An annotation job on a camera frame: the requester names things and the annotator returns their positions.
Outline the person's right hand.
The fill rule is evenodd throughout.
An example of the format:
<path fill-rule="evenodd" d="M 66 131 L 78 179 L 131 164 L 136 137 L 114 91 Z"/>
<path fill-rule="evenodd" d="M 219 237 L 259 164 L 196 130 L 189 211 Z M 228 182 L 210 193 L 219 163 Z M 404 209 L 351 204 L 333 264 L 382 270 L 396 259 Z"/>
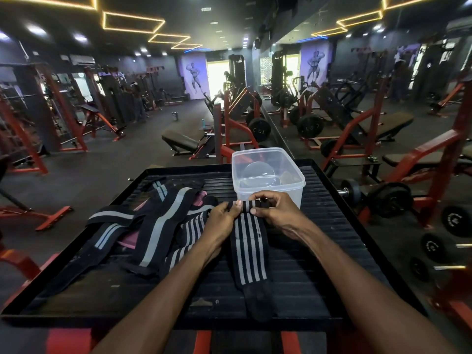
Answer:
<path fill-rule="evenodd" d="M 268 223 L 289 238 L 303 242 L 318 230 L 318 227 L 301 212 L 286 192 L 263 190 L 250 195 L 249 200 L 265 201 L 270 204 L 270 207 L 274 207 L 274 222 Z"/>

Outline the person's left hand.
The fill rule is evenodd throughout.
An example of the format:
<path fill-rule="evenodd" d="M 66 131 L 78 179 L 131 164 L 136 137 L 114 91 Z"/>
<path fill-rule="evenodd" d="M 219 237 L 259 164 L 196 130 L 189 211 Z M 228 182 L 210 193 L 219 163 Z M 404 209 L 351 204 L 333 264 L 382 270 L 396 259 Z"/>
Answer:
<path fill-rule="evenodd" d="M 220 251 L 221 245 L 233 230 L 234 222 L 223 221 L 223 202 L 210 211 L 200 237 L 209 250 L 210 258 L 215 257 Z"/>

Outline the black white-striped wrist wrap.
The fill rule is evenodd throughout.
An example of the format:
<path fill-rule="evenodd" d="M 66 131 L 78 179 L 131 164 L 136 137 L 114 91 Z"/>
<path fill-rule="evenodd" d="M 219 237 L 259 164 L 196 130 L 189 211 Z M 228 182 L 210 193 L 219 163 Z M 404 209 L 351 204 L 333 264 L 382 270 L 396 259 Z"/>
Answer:
<path fill-rule="evenodd" d="M 159 280 L 163 280 L 167 276 L 201 237 L 209 214 L 214 207 L 213 205 L 204 205 L 198 210 L 190 211 L 184 221 L 178 224 L 169 253 L 161 263 Z"/>
<path fill-rule="evenodd" d="M 269 245 L 265 222 L 251 214 L 252 208 L 269 208 L 267 199 L 242 201 L 242 210 L 230 234 L 234 281 L 242 292 L 247 314 L 257 322 L 276 315 L 269 269 Z"/>

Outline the person's right forearm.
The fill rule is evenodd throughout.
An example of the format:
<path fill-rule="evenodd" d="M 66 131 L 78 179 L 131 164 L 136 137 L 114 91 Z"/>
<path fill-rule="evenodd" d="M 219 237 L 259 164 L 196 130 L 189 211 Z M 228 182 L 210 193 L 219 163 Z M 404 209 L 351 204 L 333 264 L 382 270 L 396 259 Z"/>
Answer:
<path fill-rule="evenodd" d="M 377 354 L 459 354 L 424 316 L 377 280 L 313 222 L 293 233 L 313 252 L 353 324 Z"/>

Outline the person's left forearm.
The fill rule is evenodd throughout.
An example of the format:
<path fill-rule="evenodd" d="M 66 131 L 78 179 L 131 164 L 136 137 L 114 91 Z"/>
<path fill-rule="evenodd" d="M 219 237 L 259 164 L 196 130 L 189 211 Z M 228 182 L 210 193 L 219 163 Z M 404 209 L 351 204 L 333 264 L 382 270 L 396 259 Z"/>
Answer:
<path fill-rule="evenodd" d="M 161 354 L 200 274 L 224 238 L 203 236 L 91 354 Z"/>

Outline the clear plastic container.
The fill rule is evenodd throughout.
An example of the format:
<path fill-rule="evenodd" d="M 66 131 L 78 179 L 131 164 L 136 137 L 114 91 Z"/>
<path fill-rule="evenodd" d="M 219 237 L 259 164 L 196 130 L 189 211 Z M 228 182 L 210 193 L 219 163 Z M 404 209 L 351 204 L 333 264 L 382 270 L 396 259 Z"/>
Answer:
<path fill-rule="evenodd" d="M 305 177 L 280 147 L 239 150 L 232 154 L 233 189 L 239 200 L 262 190 L 287 193 L 301 207 Z"/>

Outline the black wrap wide grey stripe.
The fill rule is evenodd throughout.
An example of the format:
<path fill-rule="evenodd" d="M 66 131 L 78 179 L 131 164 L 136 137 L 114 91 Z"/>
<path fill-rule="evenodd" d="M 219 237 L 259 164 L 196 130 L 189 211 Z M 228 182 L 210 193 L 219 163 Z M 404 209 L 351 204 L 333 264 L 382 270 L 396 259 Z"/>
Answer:
<path fill-rule="evenodd" d="M 162 205 L 145 217 L 139 227 L 139 235 L 133 254 L 121 263 L 122 270 L 141 278 L 157 277 L 162 261 L 167 257 L 171 243 L 190 211 L 204 205 L 218 205 L 215 196 L 207 195 L 203 206 L 191 208 L 199 191 L 203 191 L 203 182 L 166 182 L 168 193 Z"/>

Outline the black incline bench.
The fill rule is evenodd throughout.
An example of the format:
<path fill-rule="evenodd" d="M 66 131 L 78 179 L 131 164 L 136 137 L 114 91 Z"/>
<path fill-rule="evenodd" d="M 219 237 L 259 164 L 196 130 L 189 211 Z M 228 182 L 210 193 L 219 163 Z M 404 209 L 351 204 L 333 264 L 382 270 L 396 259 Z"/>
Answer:
<path fill-rule="evenodd" d="M 204 147 L 205 141 L 195 140 L 174 130 L 163 131 L 162 140 L 168 144 L 173 151 L 173 156 L 196 155 Z"/>

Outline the large black dumbbell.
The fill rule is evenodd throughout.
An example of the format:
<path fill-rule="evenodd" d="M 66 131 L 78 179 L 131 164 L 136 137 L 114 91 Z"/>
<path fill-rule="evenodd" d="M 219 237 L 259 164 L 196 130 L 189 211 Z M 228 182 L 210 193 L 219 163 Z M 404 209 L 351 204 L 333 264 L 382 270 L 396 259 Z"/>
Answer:
<path fill-rule="evenodd" d="M 367 208 L 385 219 L 410 211 L 414 204 L 410 187 L 400 182 L 361 185 L 354 179 L 343 179 L 337 191 L 352 208 Z"/>

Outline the red black leg press machine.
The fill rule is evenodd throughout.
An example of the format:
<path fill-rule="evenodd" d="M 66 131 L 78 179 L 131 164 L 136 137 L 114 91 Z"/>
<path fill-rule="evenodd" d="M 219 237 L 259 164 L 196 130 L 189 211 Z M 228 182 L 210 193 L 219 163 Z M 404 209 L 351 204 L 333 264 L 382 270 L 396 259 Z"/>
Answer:
<path fill-rule="evenodd" d="M 375 148 L 382 142 L 394 142 L 395 136 L 414 121 L 409 113 L 382 112 L 387 84 L 388 78 L 382 77 L 373 105 L 365 111 L 344 105 L 337 95 L 329 95 L 326 87 L 319 89 L 324 111 L 342 130 L 334 140 L 320 146 L 325 158 L 322 170 L 327 177 L 341 167 L 359 166 L 361 177 L 370 178 L 375 184 L 381 182 L 378 174 L 383 162 L 374 155 Z"/>

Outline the red adjustable bench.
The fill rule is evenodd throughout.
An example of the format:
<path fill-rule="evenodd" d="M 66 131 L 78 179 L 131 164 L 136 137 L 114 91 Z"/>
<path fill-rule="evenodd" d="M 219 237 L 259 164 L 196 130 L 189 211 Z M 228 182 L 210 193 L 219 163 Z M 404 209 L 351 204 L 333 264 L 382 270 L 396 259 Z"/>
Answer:
<path fill-rule="evenodd" d="M 124 133 L 126 126 L 118 127 L 114 117 L 106 118 L 96 107 L 89 103 L 81 104 L 79 107 L 84 113 L 84 120 L 77 120 L 82 135 L 91 135 L 92 138 L 95 138 L 97 131 L 103 130 L 114 134 L 114 142 L 126 136 Z"/>

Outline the red machine floor leg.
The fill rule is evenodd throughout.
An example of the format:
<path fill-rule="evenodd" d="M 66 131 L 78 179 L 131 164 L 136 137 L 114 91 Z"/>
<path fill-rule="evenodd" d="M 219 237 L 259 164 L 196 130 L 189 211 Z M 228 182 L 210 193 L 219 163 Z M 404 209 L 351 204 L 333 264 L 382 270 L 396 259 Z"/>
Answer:
<path fill-rule="evenodd" d="M 41 213 L 33 210 L 32 208 L 27 207 L 17 198 L 10 195 L 8 192 L 1 188 L 0 197 L 8 200 L 10 203 L 9 205 L 0 204 L 0 218 L 24 218 L 29 216 L 42 219 L 42 223 L 35 228 L 35 231 L 37 232 L 50 229 L 66 214 L 71 213 L 74 210 L 71 206 L 65 206 L 60 208 L 53 214 Z"/>

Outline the orange ceiling light frames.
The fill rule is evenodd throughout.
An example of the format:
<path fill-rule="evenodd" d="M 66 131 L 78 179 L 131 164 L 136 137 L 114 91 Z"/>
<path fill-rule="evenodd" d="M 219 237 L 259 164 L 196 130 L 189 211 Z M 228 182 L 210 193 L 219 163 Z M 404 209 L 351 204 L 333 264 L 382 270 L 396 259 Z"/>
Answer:
<path fill-rule="evenodd" d="M 334 27 L 330 29 L 314 31 L 310 34 L 310 36 L 312 38 L 324 37 L 326 39 L 329 36 L 346 34 L 351 28 L 355 26 L 383 20 L 385 14 L 388 12 L 430 1 L 432 0 L 381 0 L 380 6 L 377 7 L 377 9 L 337 19 Z"/>
<path fill-rule="evenodd" d="M 191 52 L 203 47 L 194 31 L 172 16 L 177 0 L 0 0 L 7 17 L 41 40 L 138 56 L 153 48 Z"/>

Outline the bodybuilder wall poster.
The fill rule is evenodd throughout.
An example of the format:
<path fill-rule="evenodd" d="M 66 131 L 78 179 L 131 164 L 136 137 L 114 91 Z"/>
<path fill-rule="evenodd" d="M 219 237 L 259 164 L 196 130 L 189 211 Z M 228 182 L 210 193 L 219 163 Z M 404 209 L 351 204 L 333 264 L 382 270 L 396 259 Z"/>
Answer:
<path fill-rule="evenodd" d="M 184 53 L 180 56 L 179 67 L 190 100 L 202 100 L 205 95 L 209 95 L 207 63 L 204 53 Z"/>

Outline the red platform support frame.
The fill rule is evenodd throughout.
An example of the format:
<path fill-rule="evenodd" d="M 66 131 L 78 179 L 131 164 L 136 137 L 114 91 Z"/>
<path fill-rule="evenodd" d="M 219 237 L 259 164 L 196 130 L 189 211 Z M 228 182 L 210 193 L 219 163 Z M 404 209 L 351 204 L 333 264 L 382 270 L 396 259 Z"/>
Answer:
<path fill-rule="evenodd" d="M 13 266 L 26 278 L 20 290 L 12 295 L 5 305 L 26 288 L 58 255 L 59 253 L 54 253 L 42 266 L 38 266 L 29 256 L 18 250 L 7 249 L 0 242 L 0 262 Z M 211 337 L 211 331 L 197 331 L 192 354 L 211 354 Z M 280 339 L 282 349 L 277 349 L 277 353 L 302 354 L 297 333 L 283 331 L 280 333 Z M 91 329 L 55 328 L 49 330 L 46 354 L 89 354 L 96 344 L 97 340 L 92 335 Z"/>

